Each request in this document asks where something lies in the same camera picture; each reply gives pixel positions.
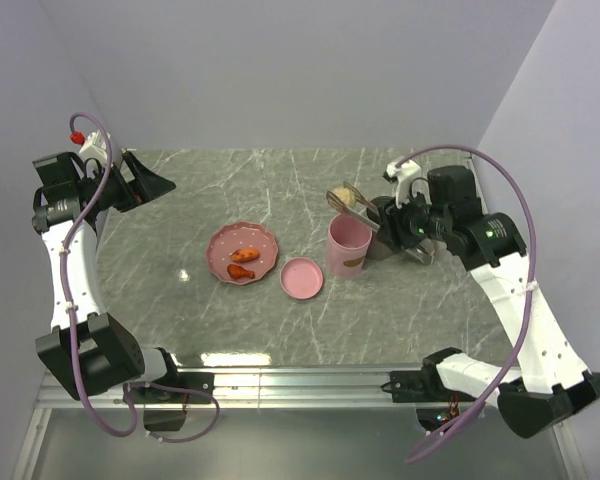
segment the pink plate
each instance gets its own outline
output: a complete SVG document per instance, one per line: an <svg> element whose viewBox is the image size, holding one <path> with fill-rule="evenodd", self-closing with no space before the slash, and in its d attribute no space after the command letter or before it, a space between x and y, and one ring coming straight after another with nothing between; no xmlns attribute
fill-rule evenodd
<svg viewBox="0 0 600 480"><path fill-rule="evenodd" d="M234 280L227 273L232 264L231 254L239 248L255 247L260 251L260 258L240 265L252 270L256 277ZM273 234L258 223L238 222L225 225L218 230L209 241L207 247L207 264L209 270L225 283L248 285L257 282L276 265L278 244Z"/></svg>
<svg viewBox="0 0 600 480"><path fill-rule="evenodd" d="M309 258L292 258L280 271L282 289L293 298L306 300L322 288L322 270Z"/></svg>

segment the marble table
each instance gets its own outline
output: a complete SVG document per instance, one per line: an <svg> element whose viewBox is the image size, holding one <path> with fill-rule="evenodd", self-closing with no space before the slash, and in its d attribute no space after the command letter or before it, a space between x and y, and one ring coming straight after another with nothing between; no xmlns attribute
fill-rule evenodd
<svg viewBox="0 0 600 480"><path fill-rule="evenodd" d="M391 257L367 261L352 280L324 271L322 291L307 301L280 287L289 258L324 266L335 215L325 192L347 180L369 198L390 194L381 174L408 152L136 152L177 189L142 208L111 213L98 259L110 313L142 344L166 348L185 366L414 363L448 346L501 362L511 345L495 312L444 250L428 267ZM467 162L449 152L420 159L425 171ZM264 224L280 249L275 270L245 287L220 283L205 259L213 233L241 220Z"/></svg>

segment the cable tie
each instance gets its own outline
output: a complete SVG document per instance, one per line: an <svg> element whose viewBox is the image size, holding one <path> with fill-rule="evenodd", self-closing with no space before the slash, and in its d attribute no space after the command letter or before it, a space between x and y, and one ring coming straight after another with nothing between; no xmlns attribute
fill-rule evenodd
<svg viewBox="0 0 600 480"><path fill-rule="evenodd" d="M525 285L524 287L524 291L525 292L533 292L534 290L538 289L538 281L537 280L533 280L532 282L527 283L527 285Z"/></svg>

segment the aluminum frame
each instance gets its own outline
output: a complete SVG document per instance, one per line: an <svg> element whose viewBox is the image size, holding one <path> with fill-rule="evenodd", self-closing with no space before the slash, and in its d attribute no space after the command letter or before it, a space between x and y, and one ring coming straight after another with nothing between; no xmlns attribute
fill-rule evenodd
<svg viewBox="0 0 600 480"><path fill-rule="evenodd" d="M414 404L392 403L391 396L380 390L389 381L392 370L420 370L420 365L361 365L330 367L213 367L181 368L181 372L215 374L214 395L223 409L344 409L344 408L413 408ZM125 409L122 390L91 397L96 409ZM446 403L418 404L419 407L442 407ZM151 408L180 409L180 404L151 404ZM53 409L81 409L58 381L46 373L36 400L29 429L16 464L13 479L30 480ZM213 408L191 404L189 409ZM567 474L572 480L588 478L580 452L568 422L553 427L557 447Z"/></svg>

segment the pink mug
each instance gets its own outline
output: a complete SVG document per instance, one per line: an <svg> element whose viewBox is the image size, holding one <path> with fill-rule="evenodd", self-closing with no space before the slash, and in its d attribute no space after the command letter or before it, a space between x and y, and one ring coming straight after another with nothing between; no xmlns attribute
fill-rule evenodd
<svg viewBox="0 0 600 480"><path fill-rule="evenodd" d="M360 274L373 231L341 213L331 220L327 236L326 266L333 275L353 278Z"/></svg>

